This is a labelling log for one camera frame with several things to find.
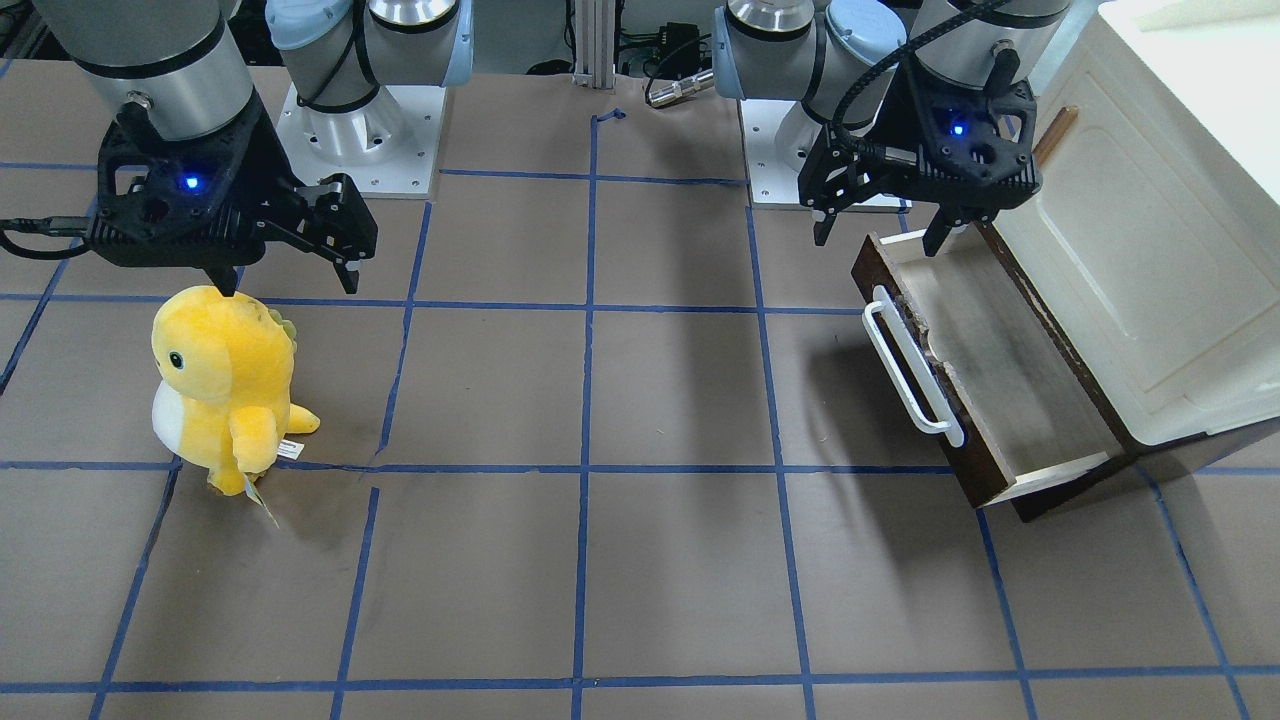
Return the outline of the yellow plush dinosaur toy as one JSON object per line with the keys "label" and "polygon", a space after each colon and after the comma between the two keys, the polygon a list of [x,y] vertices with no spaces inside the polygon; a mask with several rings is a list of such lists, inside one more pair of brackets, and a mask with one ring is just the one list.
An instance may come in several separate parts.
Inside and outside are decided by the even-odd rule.
{"label": "yellow plush dinosaur toy", "polygon": [[317,415],[291,402],[294,324],[259,300],[198,284],[156,311],[151,352],[163,380],[154,396],[155,436],[207,468],[224,496],[266,503],[255,482],[288,434],[308,434]]}

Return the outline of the brown drawer with white handle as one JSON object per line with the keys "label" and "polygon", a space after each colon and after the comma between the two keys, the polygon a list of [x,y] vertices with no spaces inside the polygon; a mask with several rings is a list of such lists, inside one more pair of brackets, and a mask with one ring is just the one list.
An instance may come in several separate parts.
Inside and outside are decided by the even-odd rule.
{"label": "brown drawer with white handle", "polygon": [[1133,459],[975,228],[928,256],[922,232],[861,243],[863,325],[911,423],[934,436],[968,502],[1025,520]]}

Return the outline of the cream white cabinet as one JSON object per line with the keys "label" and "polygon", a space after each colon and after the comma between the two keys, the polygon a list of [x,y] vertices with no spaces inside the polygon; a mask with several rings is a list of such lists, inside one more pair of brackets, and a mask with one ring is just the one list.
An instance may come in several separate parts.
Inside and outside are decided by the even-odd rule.
{"label": "cream white cabinet", "polygon": [[1277,4],[1111,1],[1039,92],[1076,119],[997,228],[1130,434],[1277,415]]}

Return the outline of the aluminium frame post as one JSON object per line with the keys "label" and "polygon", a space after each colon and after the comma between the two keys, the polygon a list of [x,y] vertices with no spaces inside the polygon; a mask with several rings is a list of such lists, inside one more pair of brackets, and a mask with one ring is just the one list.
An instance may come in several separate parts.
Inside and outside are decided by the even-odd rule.
{"label": "aluminium frame post", "polygon": [[617,9],[613,0],[572,1],[573,69],[577,86],[614,91]]}

